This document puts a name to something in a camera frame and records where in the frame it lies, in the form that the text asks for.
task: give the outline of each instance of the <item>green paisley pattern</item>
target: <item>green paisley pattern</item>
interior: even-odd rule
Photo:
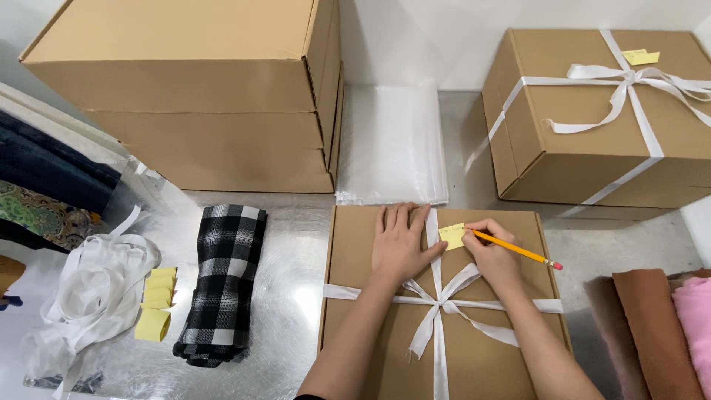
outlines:
[[[0,180],[0,219],[71,251],[104,228],[99,214]]]

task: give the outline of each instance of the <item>hand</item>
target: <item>hand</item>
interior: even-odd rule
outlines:
[[[415,203],[398,203],[387,209],[386,221],[386,208],[380,207],[375,221],[371,279],[384,280],[397,289],[447,248],[447,242],[440,241],[425,251],[419,251],[424,220],[429,214],[430,205],[417,210],[417,216],[408,227],[410,211],[418,208]]]
[[[497,239],[517,246],[520,245],[520,241],[491,218],[474,223],[465,223],[464,228],[465,233],[461,238],[461,242],[474,255],[479,272],[489,282],[496,294],[500,297],[501,292],[506,290],[523,291],[523,281],[520,275],[520,256],[494,243],[487,242],[485,245],[482,243],[483,239],[479,239],[471,230],[489,233]]]

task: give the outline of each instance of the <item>black and white plaid fabric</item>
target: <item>black and white plaid fabric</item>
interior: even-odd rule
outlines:
[[[264,210],[229,204],[205,208],[198,233],[198,285],[173,355],[215,368],[247,348],[266,225]]]

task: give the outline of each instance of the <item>yellow pencil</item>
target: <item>yellow pencil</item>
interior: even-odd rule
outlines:
[[[555,268],[555,269],[557,269],[557,270],[562,270],[562,269],[563,269],[563,266],[562,266],[562,265],[560,265],[559,263],[556,263],[556,262],[554,262],[554,261],[552,261],[552,260],[549,260],[549,259],[547,259],[546,257],[539,256],[539,255],[536,254],[536,253],[531,253],[531,252],[528,251],[528,250],[524,250],[524,249],[522,249],[522,248],[520,248],[520,247],[518,247],[518,246],[514,246],[514,245],[511,244],[511,243],[507,243],[507,242],[505,242],[505,241],[502,241],[501,239],[497,239],[497,238],[495,238],[495,237],[493,237],[493,236],[487,235],[486,233],[482,233],[482,232],[479,232],[479,231],[475,231],[475,230],[473,230],[473,229],[472,229],[471,231],[474,232],[475,235],[477,235],[478,237],[480,237],[480,238],[482,238],[482,239],[486,239],[487,241],[490,241],[490,242],[492,242],[492,243],[496,243],[496,244],[498,244],[499,246],[505,247],[505,248],[507,248],[507,249],[509,249],[509,250],[511,250],[511,251],[515,251],[516,253],[519,253],[519,254],[521,254],[521,255],[523,255],[523,256],[526,256],[526,257],[529,257],[529,258],[531,258],[531,259],[533,259],[533,260],[536,260],[536,261],[538,261],[539,263],[544,263],[545,265],[548,265],[549,267]]]

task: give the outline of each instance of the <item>tangled white ribbon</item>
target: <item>tangled white ribbon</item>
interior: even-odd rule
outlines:
[[[600,201],[602,198],[612,193],[615,189],[619,188],[623,184],[630,181],[632,178],[644,172],[647,168],[656,164],[659,160],[664,158],[664,152],[662,151],[659,142],[652,127],[649,125],[642,105],[637,97],[637,92],[634,90],[634,85],[639,83],[643,85],[650,85],[653,88],[659,90],[664,90],[665,92],[671,94],[681,101],[686,107],[689,108],[702,122],[707,126],[711,127],[711,117],[700,112],[694,108],[686,100],[684,95],[690,98],[708,102],[711,101],[711,80],[686,80],[679,78],[678,76],[670,75],[662,72],[661,70],[654,67],[643,68],[639,71],[634,71],[630,69],[627,60],[625,60],[620,51],[617,42],[612,37],[607,29],[600,29],[600,34],[605,39],[605,43],[609,47],[610,51],[614,55],[617,63],[620,65],[621,70],[616,70],[613,68],[604,67],[602,65],[572,65],[567,73],[567,78],[545,78],[537,76],[523,76],[516,83],[511,93],[506,98],[506,101],[502,104],[502,110],[498,118],[491,126],[488,133],[488,138],[484,140],[481,145],[472,153],[466,162],[465,171],[469,170],[472,162],[479,157],[479,155],[487,148],[491,138],[495,135],[501,123],[506,118],[506,111],[511,106],[513,100],[518,96],[518,93],[526,85],[612,85],[617,86],[612,97],[610,98],[610,104],[612,104],[612,109],[610,113],[597,124],[559,124],[548,120],[550,126],[555,133],[560,134],[570,134],[583,132],[600,125],[605,125],[614,121],[622,111],[627,95],[629,94],[629,100],[632,104],[632,109],[634,110],[637,123],[639,124],[640,131],[642,132],[642,137],[649,151],[649,158],[634,167],[630,172],[626,173],[616,181],[610,183],[602,190],[593,194],[587,200],[581,203],[581,206],[573,207],[572,209],[560,214],[559,217],[566,217],[576,214],[577,212],[583,210],[585,206],[592,205]],[[622,80],[608,80],[607,78],[622,78]]]
[[[432,247],[439,240],[437,230],[437,210],[431,209],[425,224],[427,232],[427,245]],[[444,327],[442,325],[441,307],[447,314],[459,314],[466,318],[473,327],[482,331],[492,339],[511,344],[518,347],[516,336],[508,328],[495,327],[482,324],[467,317],[458,307],[488,308],[489,310],[505,311],[499,301],[466,301],[450,300],[454,293],[469,286],[472,282],[481,277],[478,268],[474,263],[468,264],[442,289],[442,261],[439,257],[432,261],[432,275],[434,276],[434,287],[437,292],[437,300],[425,292],[414,280],[408,280],[403,286],[419,295],[419,298],[407,296],[395,296],[392,302],[404,304],[431,305],[432,308],[424,317],[415,331],[415,336],[410,343],[410,351],[422,357],[424,348],[432,338],[434,331],[434,398],[435,400],[449,399],[449,380],[447,378],[447,354],[444,350]],[[360,289],[346,286],[324,284],[324,297],[344,300],[355,300],[360,294]],[[563,306],[560,299],[542,299],[533,301],[536,307],[542,312],[563,313]]]
[[[129,218],[108,235],[92,235],[72,250],[62,269],[55,298],[40,308],[44,324],[22,338],[30,378],[61,374],[59,399],[78,379],[77,353],[110,339],[136,321],[143,279],[161,262],[156,245],[139,235],[122,235],[138,218]]]

